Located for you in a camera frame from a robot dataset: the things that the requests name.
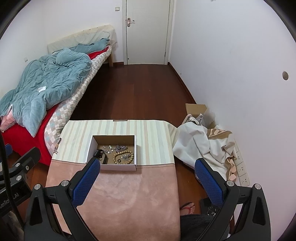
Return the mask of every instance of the white tag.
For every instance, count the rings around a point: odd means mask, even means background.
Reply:
[[[44,91],[44,90],[46,90],[46,86],[40,87],[40,88],[38,89],[38,92],[40,93],[41,91]]]

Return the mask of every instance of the silver screw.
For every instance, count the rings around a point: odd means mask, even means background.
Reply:
[[[67,181],[67,180],[64,180],[64,181],[61,182],[61,185],[63,187],[68,186],[68,184],[69,184],[69,181]]]
[[[260,190],[260,189],[261,189],[261,186],[260,186],[259,184],[256,183],[256,184],[255,184],[255,188],[258,189],[258,190]]]
[[[34,186],[34,189],[35,189],[35,190],[38,190],[39,188],[41,188],[41,185],[40,185],[40,184],[36,184],[36,185]]]
[[[227,181],[226,184],[230,187],[233,187],[234,186],[234,182],[233,181]]]

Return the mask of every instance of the patterned bed sheet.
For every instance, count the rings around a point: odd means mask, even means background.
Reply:
[[[110,56],[111,52],[112,52],[112,47],[109,46],[108,50],[105,53],[98,55],[96,58],[94,58],[91,61],[92,62],[91,70],[87,75],[87,77],[82,82],[82,84],[77,88],[77,90],[74,92],[74,94],[70,98],[66,99],[65,101],[61,102],[58,105],[56,111],[50,118],[48,124],[45,127],[44,140],[45,140],[45,145],[51,156],[54,153],[54,148],[58,143],[61,132],[65,127],[65,125],[67,124],[67,122],[70,120],[70,117],[76,105],[78,104],[83,94],[85,93],[86,88],[89,85],[90,81],[94,78],[99,68]]]

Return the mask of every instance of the cardboard box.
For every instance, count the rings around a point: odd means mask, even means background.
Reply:
[[[137,146],[136,136],[92,136],[89,143],[89,151],[86,157],[86,163],[94,156],[97,149],[103,149],[103,146],[112,146],[114,150],[112,153],[105,153],[107,156],[107,164],[101,164],[101,170],[111,171],[136,171],[137,170]],[[113,161],[114,154],[116,154],[115,147],[117,145],[127,146],[128,149],[134,153],[134,159],[130,164],[115,164]]]
[[[187,114],[191,114],[194,118],[198,117],[200,114],[204,114],[207,110],[207,106],[204,104],[185,104]],[[213,121],[209,129],[214,129],[216,126],[215,122]]]

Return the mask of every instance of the door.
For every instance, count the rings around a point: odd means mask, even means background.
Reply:
[[[164,64],[170,0],[127,0],[128,64]]]

